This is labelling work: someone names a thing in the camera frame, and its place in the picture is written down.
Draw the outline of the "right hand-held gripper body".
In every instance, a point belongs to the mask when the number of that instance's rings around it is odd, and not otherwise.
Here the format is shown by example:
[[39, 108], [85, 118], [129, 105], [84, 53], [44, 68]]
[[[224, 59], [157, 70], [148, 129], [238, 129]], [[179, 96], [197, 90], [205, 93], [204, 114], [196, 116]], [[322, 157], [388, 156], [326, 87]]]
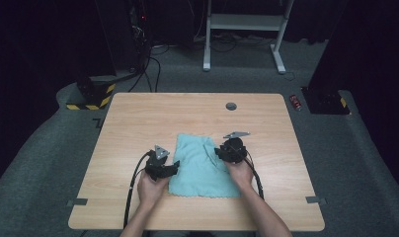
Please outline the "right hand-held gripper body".
[[229, 163], [240, 163], [248, 155], [241, 137], [249, 132], [234, 131], [224, 136], [225, 141], [220, 145], [220, 158]]

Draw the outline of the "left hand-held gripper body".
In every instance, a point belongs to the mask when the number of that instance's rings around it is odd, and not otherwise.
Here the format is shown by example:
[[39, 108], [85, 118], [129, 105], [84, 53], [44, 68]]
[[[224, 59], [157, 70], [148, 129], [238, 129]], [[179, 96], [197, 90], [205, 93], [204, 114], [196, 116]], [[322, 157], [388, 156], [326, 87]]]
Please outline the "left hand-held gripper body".
[[145, 172], [153, 181], [164, 179], [165, 163], [170, 152], [159, 145], [155, 145], [154, 149], [148, 153], [149, 159], [146, 162]]

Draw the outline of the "teal cloth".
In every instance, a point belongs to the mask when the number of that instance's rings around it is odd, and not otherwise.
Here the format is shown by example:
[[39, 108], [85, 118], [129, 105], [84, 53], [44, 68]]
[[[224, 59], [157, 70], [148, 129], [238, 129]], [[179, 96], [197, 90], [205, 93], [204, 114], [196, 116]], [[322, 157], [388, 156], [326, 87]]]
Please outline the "teal cloth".
[[174, 162], [178, 173], [169, 183], [169, 193], [180, 197], [239, 198], [224, 162], [214, 152], [210, 137], [179, 134]]

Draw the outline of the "person's right hand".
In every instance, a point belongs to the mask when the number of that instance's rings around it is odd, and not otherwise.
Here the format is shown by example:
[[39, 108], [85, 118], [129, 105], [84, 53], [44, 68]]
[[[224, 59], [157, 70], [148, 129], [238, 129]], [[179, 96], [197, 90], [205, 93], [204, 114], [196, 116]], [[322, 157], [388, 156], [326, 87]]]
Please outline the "person's right hand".
[[249, 165], [243, 161], [240, 163], [226, 162], [231, 179], [241, 192], [252, 189], [253, 173]]

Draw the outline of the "person's left hand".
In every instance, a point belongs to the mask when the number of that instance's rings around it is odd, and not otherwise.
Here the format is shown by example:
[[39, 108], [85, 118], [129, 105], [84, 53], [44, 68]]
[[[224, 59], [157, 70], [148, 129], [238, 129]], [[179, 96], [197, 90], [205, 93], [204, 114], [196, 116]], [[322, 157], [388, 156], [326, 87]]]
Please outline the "person's left hand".
[[168, 178], [154, 181], [149, 175], [142, 172], [137, 185], [140, 206], [145, 209], [152, 209], [163, 195], [168, 183]]

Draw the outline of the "red can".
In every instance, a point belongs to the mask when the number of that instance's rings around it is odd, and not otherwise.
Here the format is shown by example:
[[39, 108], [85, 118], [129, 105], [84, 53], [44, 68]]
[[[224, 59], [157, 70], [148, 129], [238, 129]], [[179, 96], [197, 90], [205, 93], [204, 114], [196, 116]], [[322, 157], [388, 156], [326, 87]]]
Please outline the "red can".
[[289, 96], [289, 101], [291, 103], [291, 105], [293, 106], [293, 108], [297, 111], [301, 111], [302, 110], [302, 106], [300, 101], [298, 100], [296, 95], [290, 95]]

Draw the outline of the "black yellow striped stand base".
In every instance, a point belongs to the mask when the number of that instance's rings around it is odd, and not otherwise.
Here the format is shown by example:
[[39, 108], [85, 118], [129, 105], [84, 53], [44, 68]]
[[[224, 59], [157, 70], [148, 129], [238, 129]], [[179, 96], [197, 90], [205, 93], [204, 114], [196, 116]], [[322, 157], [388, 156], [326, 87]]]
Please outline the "black yellow striped stand base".
[[94, 82], [89, 77], [79, 79], [66, 102], [66, 108], [72, 111], [102, 110], [110, 101], [115, 86], [115, 83]]

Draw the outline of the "black square stand base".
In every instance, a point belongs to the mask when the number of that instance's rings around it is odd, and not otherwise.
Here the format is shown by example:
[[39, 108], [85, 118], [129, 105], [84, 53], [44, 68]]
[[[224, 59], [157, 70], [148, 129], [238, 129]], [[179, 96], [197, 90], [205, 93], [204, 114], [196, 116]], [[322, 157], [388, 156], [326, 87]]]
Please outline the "black square stand base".
[[301, 92], [311, 114], [349, 115], [351, 113], [346, 100], [338, 92], [324, 94], [308, 87], [302, 87]]

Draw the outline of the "white metal stand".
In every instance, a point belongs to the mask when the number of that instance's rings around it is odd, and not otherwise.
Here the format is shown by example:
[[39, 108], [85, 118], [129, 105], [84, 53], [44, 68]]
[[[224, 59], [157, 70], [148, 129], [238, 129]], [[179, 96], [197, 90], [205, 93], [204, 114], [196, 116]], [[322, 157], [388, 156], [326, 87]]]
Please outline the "white metal stand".
[[270, 45], [279, 74], [285, 74], [286, 69], [279, 52], [280, 45], [285, 33], [294, 0], [286, 0], [285, 11], [282, 15], [237, 15], [216, 14], [212, 12], [212, 0], [207, 0], [205, 44], [203, 52], [202, 69], [209, 71], [211, 68], [211, 31], [212, 30], [236, 30], [236, 31], [261, 31], [277, 32], [276, 42]]

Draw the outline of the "dark equipment rack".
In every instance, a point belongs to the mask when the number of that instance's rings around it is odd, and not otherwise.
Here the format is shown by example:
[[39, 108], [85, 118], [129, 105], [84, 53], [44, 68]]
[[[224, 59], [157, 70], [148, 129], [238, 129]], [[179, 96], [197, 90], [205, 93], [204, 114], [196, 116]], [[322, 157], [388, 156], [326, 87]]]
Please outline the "dark equipment rack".
[[144, 0], [96, 0], [116, 71], [139, 74], [151, 45]]

